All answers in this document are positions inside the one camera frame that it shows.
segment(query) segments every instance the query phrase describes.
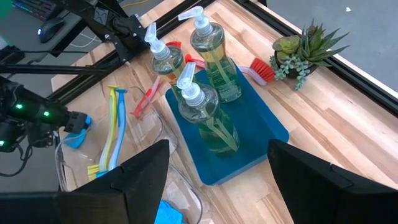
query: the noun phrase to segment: pump dispenser head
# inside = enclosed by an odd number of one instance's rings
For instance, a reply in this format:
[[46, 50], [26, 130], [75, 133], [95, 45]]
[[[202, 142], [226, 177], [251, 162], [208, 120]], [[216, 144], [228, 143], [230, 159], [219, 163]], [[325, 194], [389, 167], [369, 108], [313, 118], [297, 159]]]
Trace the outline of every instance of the pump dispenser head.
[[195, 62], [188, 62], [177, 80], [177, 87], [182, 90], [182, 97], [188, 106], [198, 106], [205, 99], [205, 93], [199, 85], [192, 82], [195, 68]]
[[156, 37], [156, 22], [148, 26], [144, 40], [150, 44], [150, 51], [156, 59], [163, 60], [170, 55], [170, 49], [166, 46], [166, 43]]
[[213, 27], [210, 24], [210, 20], [203, 13], [203, 7], [195, 6], [180, 15], [178, 15], [178, 19], [184, 20], [189, 18], [195, 18], [194, 25], [197, 29], [197, 33], [200, 37], [205, 37], [213, 31]]

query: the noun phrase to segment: clear plastic container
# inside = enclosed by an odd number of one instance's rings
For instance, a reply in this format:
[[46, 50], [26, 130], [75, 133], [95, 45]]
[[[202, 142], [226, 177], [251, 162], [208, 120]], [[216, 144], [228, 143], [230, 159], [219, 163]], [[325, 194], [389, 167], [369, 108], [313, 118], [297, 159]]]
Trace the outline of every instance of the clear plastic container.
[[[177, 137], [172, 130], [165, 125], [151, 104], [144, 108], [138, 119], [129, 114], [130, 111], [134, 111], [136, 105], [144, 96], [144, 92], [135, 87], [127, 90], [128, 92], [124, 95], [127, 109], [127, 128], [124, 133], [118, 163], [124, 162], [161, 139], [169, 140], [170, 154], [173, 153], [177, 147]], [[98, 164], [100, 160], [108, 135], [108, 123], [107, 114], [98, 119], [93, 118], [93, 124], [87, 129], [85, 140], [78, 149], [72, 149], [68, 146], [68, 142], [74, 140], [72, 138], [62, 140], [57, 146], [55, 161], [62, 191], [75, 190], [90, 181], [87, 167]], [[60, 131], [61, 139], [66, 135], [67, 133]], [[113, 137], [110, 153], [112, 153], [116, 139], [117, 134]], [[211, 221], [208, 204], [198, 196], [197, 191], [193, 189], [186, 178], [171, 165], [169, 165], [162, 200], [181, 211], [185, 223], [207, 224]]]

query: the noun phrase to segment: blue tray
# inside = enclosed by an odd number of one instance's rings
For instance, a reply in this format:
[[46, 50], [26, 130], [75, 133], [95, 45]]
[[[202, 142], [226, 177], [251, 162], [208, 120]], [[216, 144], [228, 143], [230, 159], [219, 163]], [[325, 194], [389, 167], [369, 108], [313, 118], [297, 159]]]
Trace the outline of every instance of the blue tray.
[[[209, 84], [206, 71], [202, 70], [195, 76], [198, 82]], [[206, 185], [222, 184], [267, 159], [270, 139], [289, 140], [287, 130], [240, 71], [238, 78], [242, 96], [233, 102], [221, 104], [221, 108], [232, 119], [240, 139], [240, 147], [231, 157], [218, 157], [210, 152], [201, 140], [197, 126], [181, 116], [172, 90], [166, 93], [199, 177]]]

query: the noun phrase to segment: green dish soap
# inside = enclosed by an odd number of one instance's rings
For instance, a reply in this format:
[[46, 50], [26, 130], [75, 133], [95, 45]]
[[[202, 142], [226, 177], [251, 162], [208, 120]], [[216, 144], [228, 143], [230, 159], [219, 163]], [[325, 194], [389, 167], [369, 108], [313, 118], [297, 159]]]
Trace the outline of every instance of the green dish soap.
[[181, 49], [168, 47], [163, 40], [156, 37], [155, 22], [148, 26], [144, 40], [150, 44], [150, 51], [154, 54], [151, 61], [152, 69], [171, 84], [176, 99], [180, 101], [182, 99], [181, 90], [177, 88], [176, 84], [185, 68]]
[[187, 63], [177, 80], [185, 99], [178, 103], [178, 109], [187, 121], [198, 125], [200, 137], [211, 152], [230, 156], [239, 149], [238, 132], [220, 108], [217, 91], [209, 85], [192, 82], [195, 67], [195, 63]]
[[238, 99], [242, 89], [238, 82], [235, 64], [227, 57], [224, 29], [210, 22], [203, 8], [196, 6], [181, 13], [179, 20], [195, 18], [195, 31], [191, 35], [192, 47], [205, 60], [206, 72], [211, 85], [217, 90], [222, 103]]

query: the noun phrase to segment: computer mouse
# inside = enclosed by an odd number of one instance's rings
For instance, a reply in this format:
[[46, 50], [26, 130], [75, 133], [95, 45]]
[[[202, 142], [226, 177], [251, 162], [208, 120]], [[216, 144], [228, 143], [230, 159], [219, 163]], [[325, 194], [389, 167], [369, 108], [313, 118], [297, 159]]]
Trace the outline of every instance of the computer mouse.
[[44, 22], [37, 30], [41, 43], [47, 43], [65, 24], [62, 18], [55, 17]]

